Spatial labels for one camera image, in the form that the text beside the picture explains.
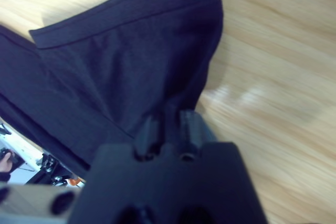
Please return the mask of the bystander bare hand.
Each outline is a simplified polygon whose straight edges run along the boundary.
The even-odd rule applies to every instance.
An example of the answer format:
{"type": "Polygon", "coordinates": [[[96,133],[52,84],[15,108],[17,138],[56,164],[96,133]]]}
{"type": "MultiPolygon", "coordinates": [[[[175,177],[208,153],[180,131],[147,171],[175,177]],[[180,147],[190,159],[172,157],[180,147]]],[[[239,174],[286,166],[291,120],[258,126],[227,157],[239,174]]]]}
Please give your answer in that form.
{"type": "Polygon", "coordinates": [[[13,162],[11,161],[11,152],[5,154],[5,156],[0,161],[0,172],[1,173],[8,173],[11,171],[13,162]]]}

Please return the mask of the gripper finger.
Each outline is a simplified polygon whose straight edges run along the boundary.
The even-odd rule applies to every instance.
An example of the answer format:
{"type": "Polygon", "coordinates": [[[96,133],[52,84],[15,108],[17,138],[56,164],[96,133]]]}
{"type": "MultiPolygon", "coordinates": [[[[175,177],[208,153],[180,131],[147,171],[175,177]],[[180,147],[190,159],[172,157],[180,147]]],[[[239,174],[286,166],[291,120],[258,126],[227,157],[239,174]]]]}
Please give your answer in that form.
{"type": "Polygon", "coordinates": [[[137,160],[152,160],[160,150],[160,124],[154,117],[144,122],[135,138],[135,156],[137,160]]]}
{"type": "Polygon", "coordinates": [[[193,111],[180,113],[181,160],[195,160],[201,155],[202,147],[207,143],[217,142],[217,138],[203,117],[193,111]]]}

